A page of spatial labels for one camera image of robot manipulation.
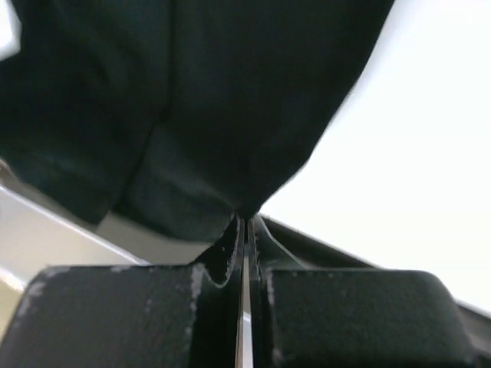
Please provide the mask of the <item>black t shirt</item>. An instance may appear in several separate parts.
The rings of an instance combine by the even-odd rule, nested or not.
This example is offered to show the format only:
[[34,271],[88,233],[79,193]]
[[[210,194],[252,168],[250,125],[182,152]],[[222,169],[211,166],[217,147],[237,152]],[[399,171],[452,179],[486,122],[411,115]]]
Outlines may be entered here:
[[390,1],[15,1],[1,157],[81,221],[214,242],[309,160]]

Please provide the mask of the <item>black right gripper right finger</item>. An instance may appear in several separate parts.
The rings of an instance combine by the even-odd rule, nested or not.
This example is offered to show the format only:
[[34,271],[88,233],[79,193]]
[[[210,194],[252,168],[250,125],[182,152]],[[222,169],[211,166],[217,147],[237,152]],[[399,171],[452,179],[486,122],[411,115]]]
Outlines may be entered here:
[[248,224],[256,367],[488,367],[490,321],[431,273],[374,268]]

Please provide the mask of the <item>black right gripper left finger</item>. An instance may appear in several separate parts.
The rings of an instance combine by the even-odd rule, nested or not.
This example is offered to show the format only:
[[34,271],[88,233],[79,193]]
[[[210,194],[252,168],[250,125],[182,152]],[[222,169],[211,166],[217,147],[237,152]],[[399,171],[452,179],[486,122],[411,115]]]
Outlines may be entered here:
[[189,264],[48,268],[1,343],[3,367],[232,367],[244,223]]

